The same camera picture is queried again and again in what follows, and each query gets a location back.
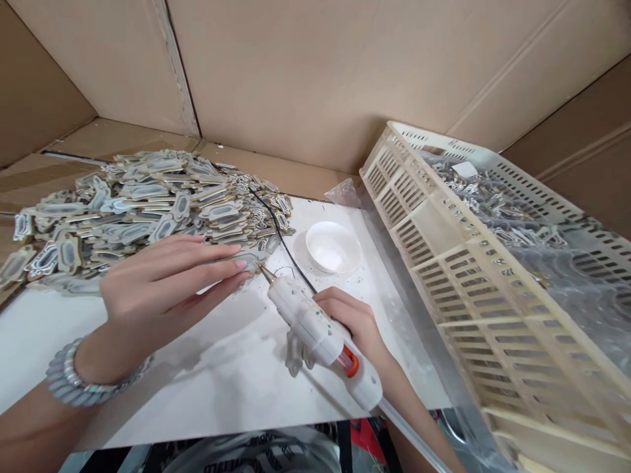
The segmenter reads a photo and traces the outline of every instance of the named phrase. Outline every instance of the small white bowl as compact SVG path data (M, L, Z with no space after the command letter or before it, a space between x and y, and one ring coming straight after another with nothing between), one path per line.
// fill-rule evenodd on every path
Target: small white bowl
M318 222L307 230L307 251L325 273L347 273L360 262L362 250L355 236L335 222Z

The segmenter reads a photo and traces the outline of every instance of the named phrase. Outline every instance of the white work surface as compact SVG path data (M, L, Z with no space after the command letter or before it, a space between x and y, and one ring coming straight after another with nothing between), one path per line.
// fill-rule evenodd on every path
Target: white work surface
M362 211L292 198L286 242L317 290L337 286L370 304L383 339L428 409L448 407L443 390L363 221ZM318 221L355 233L362 261L346 275L325 275L309 262L305 233ZM279 246L266 263L291 265ZM289 268L278 275L290 275ZM287 325L267 297L261 275L230 296L197 326L156 353L138 384L105 405L80 449L138 445L329 422L369 415L331 370L306 367L296 378L285 368ZM42 381L66 343L106 320L97 297L65 298L26 290L0 315L0 411Z

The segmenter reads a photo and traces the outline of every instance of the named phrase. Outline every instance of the white plastic crate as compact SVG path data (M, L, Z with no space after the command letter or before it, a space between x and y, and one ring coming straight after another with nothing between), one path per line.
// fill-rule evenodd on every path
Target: white plastic crate
M631 281L631 244L499 154L388 122L360 175L507 458L534 471L631 471L631 381L439 178L420 152L470 161Z

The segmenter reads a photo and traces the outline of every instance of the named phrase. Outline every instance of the cardboard panel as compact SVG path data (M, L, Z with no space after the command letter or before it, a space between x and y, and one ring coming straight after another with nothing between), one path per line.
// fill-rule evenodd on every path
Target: cardboard panel
M388 119L447 131L563 3L189 0L169 7L204 138L356 173ZM522 134L540 116L528 119ZM491 133L495 125L482 128Z
M594 143L631 126L631 56L552 114L503 156L543 179L569 166Z
M47 149L84 158L113 161L115 154L167 148L193 151L199 141L198 138L97 118L63 141L51 143Z
M629 52L631 3L566 2L448 134L501 151Z
M99 116L196 135L152 0L9 0Z
M42 154L31 154L0 171L0 212L18 213L55 191L74 189L77 177L99 166Z
M553 190L631 240L631 132L590 159L546 182Z
M5 0L0 0L0 64L0 166L96 116Z
M281 192L291 195L325 200L325 192L349 177L353 179L355 186L359 186L361 183L361 179L357 175L331 171L227 146L220 148L214 143L202 142L197 150L211 162L237 166L245 173L256 174L261 179L271 181L281 189Z

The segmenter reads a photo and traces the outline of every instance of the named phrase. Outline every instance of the bracelet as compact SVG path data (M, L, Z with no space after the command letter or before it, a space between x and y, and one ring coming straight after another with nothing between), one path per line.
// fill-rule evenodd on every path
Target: bracelet
M53 393L53 397L73 407L101 404L121 394L146 373L153 361L153 355L151 355L119 384L86 383L74 368L74 356L82 340L83 337L77 338L71 344L64 346L57 352L46 370L48 390Z

